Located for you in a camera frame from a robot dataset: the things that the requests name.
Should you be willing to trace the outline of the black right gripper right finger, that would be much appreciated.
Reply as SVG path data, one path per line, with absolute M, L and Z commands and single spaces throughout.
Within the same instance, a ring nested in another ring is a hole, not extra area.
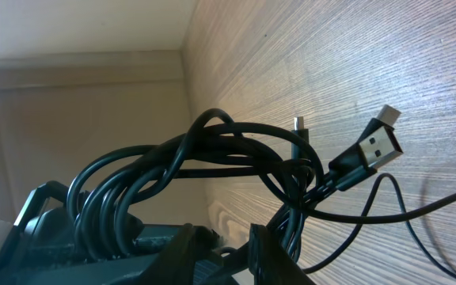
M 255 285 L 314 285 L 289 257 L 266 226 L 252 224 L 249 231 L 249 271 Z

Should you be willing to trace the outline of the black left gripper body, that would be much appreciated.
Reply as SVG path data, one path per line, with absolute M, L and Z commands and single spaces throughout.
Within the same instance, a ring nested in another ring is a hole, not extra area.
M 93 260 L 76 243 L 75 225 L 65 206 L 67 187 L 49 181 L 31 191 L 0 248 L 0 284 L 194 284 L 195 263 L 156 265 L 158 254 L 177 235 L 178 226 L 145 225 L 134 215 L 126 231 L 141 256 Z

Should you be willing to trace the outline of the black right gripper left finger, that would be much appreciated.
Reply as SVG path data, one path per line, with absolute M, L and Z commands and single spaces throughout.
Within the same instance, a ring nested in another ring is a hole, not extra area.
M 23 234 L 9 237 L 16 246 L 2 251 L 0 285 L 128 284 L 151 266 L 179 229 L 175 225 L 146 225 L 136 241 L 150 247 L 151 254 L 89 261 L 74 248 L 73 226 L 27 226 Z

